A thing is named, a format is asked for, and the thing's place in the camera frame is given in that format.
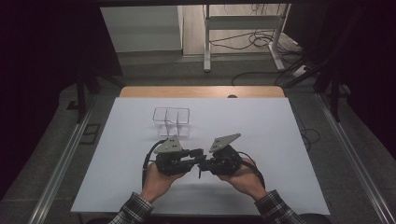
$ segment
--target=checkered shirt cuff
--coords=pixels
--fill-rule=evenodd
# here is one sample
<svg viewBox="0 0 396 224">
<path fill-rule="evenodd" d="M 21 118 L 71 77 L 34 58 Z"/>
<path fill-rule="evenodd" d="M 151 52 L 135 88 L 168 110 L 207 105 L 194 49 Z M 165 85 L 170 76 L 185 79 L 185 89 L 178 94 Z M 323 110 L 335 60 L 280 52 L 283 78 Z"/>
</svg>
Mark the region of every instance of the checkered shirt cuff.
<svg viewBox="0 0 396 224">
<path fill-rule="evenodd" d="M 131 198 L 124 204 L 111 223 L 143 223 L 153 209 L 154 206 L 151 203 L 133 192 Z"/>
<path fill-rule="evenodd" d="M 280 198 L 276 190 L 254 203 L 265 223 L 305 223 Z"/>
</svg>

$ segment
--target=white table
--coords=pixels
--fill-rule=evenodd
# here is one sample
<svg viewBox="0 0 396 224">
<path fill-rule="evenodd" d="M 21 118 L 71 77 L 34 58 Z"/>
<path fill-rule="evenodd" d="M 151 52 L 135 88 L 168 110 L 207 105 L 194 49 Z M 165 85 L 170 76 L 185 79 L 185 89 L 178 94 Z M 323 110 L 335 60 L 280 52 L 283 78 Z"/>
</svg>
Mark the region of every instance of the white table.
<svg viewBox="0 0 396 224">
<path fill-rule="evenodd" d="M 208 154 L 215 137 L 241 133 L 232 146 L 258 163 L 267 190 L 277 189 L 297 213 L 329 214 L 287 98 L 118 98 L 72 212 L 118 212 L 132 191 L 140 192 L 143 160 L 163 139 L 152 122 L 161 106 L 190 109 L 184 148 Z M 198 179 L 197 167 L 154 205 L 154 214 L 258 215 L 248 196 L 216 176 L 206 172 Z"/>
</svg>

